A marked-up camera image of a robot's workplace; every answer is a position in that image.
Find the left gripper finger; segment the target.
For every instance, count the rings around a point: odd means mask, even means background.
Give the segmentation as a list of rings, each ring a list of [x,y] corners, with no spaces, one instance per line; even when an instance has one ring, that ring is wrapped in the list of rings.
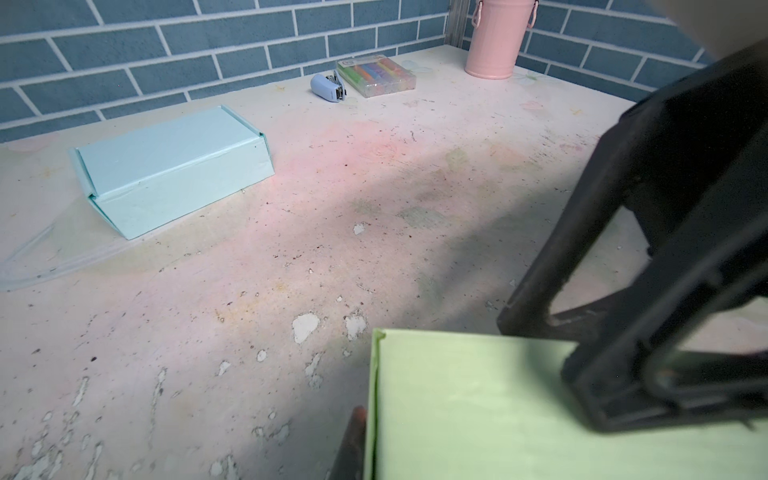
[[[329,480],[362,480],[365,461],[367,410],[356,406],[347,423]]]

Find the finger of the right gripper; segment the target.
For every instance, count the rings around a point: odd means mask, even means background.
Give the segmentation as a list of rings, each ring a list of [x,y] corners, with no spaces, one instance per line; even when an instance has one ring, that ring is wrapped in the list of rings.
[[[767,133],[758,130],[621,297],[562,379],[599,432],[767,415],[765,354],[674,356],[711,315],[767,286]]]
[[[632,211],[651,257],[767,124],[759,41],[649,94],[598,140],[554,230],[497,319],[506,336],[585,341],[620,299],[551,305],[616,211]]]

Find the light green paper box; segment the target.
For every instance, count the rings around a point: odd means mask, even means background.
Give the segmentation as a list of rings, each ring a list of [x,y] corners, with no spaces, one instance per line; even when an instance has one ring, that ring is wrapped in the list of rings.
[[[603,434],[559,375],[570,342],[378,329],[367,479],[763,479],[767,424]]]

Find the light blue paper box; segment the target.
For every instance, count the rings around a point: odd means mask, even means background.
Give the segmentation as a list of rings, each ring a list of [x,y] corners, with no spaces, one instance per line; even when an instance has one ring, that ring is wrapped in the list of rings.
[[[92,207],[127,240],[274,175],[266,135],[225,105],[71,150]]]

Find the pink pencil cup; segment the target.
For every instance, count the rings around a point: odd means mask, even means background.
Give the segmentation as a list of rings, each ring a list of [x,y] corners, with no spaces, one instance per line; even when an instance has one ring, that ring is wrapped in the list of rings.
[[[535,0],[477,1],[465,71],[481,79],[511,77],[524,34],[535,25],[538,6]]]

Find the coloured marker pack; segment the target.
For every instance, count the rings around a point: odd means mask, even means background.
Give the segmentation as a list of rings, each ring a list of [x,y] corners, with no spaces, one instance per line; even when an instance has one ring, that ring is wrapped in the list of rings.
[[[339,60],[336,71],[365,98],[414,90],[417,83],[413,73],[384,55]]]

